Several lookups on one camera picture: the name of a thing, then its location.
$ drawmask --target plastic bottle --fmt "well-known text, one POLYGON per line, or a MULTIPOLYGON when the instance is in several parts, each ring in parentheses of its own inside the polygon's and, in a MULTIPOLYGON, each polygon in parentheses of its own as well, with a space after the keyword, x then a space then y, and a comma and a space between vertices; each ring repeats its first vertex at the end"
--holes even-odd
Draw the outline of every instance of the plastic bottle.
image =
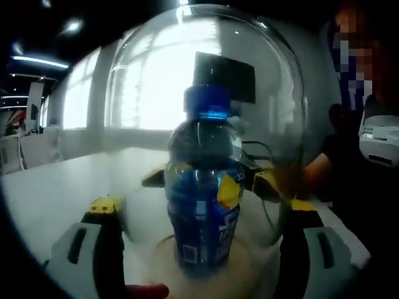
POLYGON ((190 87, 185 112, 187 120, 171 136, 165 191, 176 258, 185 270, 204 275, 228 261, 243 194, 241 139, 227 122, 224 87, 190 87))

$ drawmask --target barcode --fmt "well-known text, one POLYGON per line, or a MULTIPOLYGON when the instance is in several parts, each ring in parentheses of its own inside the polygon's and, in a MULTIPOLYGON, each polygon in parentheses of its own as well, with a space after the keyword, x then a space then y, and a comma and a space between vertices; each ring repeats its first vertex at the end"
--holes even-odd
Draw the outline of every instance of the barcode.
POLYGON ((183 260, 188 263, 197 263, 197 248, 183 245, 183 260))

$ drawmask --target table surface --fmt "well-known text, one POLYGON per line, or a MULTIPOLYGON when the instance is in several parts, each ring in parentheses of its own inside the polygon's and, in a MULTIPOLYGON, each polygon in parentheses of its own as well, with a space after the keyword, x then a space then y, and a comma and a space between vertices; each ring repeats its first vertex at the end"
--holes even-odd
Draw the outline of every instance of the table surface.
MULTIPOLYGON (((71 224, 81 220, 92 201, 107 194, 126 197, 125 281, 145 283, 142 273, 148 270, 149 249, 170 236, 173 229, 164 190, 143 188, 141 180, 167 161, 166 151, 129 148, 8 174, 2 177, 2 185, 16 228, 39 262, 50 257, 52 244, 71 224)), ((270 255, 270 239, 274 236, 261 200, 254 197, 244 193, 236 234, 251 244, 252 254, 261 260, 270 255)), ((352 262, 361 267, 368 259, 367 250, 328 208, 318 202, 315 205, 325 226, 343 236, 352 251, 352 262)), ((266 202, 266 208, 272 221, 277 221, 279 205, 266 202)))

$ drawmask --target blue bottle cap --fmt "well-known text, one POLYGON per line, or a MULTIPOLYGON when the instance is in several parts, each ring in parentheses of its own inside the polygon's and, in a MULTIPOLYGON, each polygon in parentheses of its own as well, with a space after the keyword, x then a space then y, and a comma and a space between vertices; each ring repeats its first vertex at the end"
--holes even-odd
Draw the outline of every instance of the blue bottle cap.
POLYGON ((186 89, 185 112, 189 116, 227 118, 230 111, 230 96, 227 88, 215 84, 204 84, 186 89))

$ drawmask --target person's hand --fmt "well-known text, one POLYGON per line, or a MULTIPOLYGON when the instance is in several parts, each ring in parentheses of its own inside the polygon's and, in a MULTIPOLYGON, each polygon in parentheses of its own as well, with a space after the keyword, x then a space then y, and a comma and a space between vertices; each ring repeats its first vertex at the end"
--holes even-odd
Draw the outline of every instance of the person's hand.
POLYGON ((165 299, 169 295, 166 285, 127 285, 128 298, 165 299))

